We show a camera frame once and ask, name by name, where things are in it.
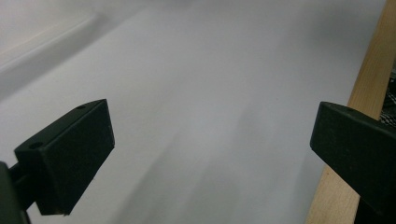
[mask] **wooden edge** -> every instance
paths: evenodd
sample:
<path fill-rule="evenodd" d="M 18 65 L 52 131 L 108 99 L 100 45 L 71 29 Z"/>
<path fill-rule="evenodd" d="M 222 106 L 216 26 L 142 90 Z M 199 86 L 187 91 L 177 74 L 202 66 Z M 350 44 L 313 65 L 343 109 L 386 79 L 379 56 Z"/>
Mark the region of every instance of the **wooden edge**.
<path fill-rule="evenodd" d="M 361 65 L 348 106 L 379 119 L 396 55 L 396 0 L 387 0 Z M 325 166 L 306 224 L 352 224 L 359 195 Z"/>

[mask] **wooden strip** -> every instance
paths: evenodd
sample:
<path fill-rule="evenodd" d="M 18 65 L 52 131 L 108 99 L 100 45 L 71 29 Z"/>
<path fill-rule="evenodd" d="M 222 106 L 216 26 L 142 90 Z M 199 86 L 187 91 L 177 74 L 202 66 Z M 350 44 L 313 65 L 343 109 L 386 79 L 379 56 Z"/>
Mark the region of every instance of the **wooden strip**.
<path fill-rule="evenodd" d="M 396 0 L 388 0 L 350 95 L 348 106 L 379 119 L 396 56 Z M 325 166 L 306 224 L 352 224 L 359 195 Z"/>

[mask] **gray surface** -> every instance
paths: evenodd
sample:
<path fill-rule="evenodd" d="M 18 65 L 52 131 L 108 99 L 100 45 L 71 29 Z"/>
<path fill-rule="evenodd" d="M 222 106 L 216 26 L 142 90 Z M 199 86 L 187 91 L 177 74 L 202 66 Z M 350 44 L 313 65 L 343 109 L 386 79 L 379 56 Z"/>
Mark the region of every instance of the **gray surface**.
<path fill-rule="evenodd" d="M 150 1 L 4 65 L 8 165 L 92 100 L 107 98 L 116 136 L 71 216 L 33 206 L 33 222 L 304 223 L 323 165 L 309 148 L 318 103 L 347 102 L 380 3 Z"/>

